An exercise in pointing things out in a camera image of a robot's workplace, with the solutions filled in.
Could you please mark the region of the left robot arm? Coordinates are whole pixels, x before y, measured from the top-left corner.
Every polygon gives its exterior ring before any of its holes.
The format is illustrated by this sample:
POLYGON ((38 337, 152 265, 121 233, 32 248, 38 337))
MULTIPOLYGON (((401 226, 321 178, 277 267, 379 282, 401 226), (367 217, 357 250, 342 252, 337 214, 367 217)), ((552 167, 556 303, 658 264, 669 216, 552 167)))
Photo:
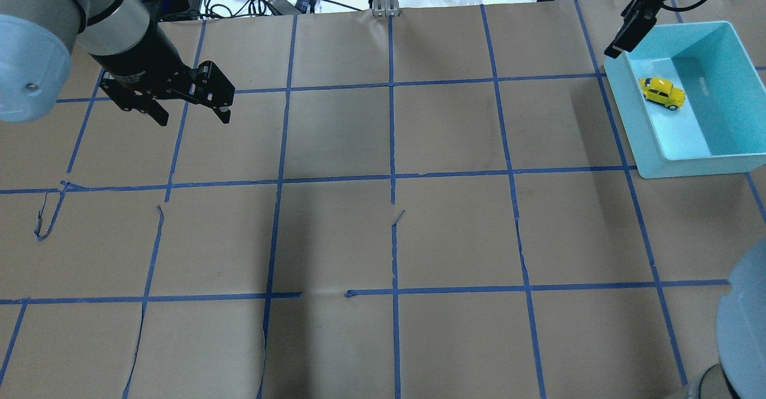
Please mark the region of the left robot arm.
POLYGON ((98 87, 123 111, 166 126, 162 100, 213 110, 227 124, 235 88, 212 61, 192 68, 140 0, 2 0, 1 119, 47 115, 71 73, 75 44, 104 70, 98 87))

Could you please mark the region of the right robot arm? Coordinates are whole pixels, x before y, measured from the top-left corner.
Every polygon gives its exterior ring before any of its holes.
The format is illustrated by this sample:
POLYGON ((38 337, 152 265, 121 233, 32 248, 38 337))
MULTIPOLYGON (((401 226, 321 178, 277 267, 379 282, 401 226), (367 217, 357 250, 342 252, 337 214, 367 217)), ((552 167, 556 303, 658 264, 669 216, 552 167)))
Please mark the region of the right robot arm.
MULTIPOLYGON (((604 68, 643 178, 764 165, 764 85, 728 21, 659 25, 669 0, 632 0, 604 68)), ((719 299, 719 360, 677 398, 764 397, 764 241, 719 299)))

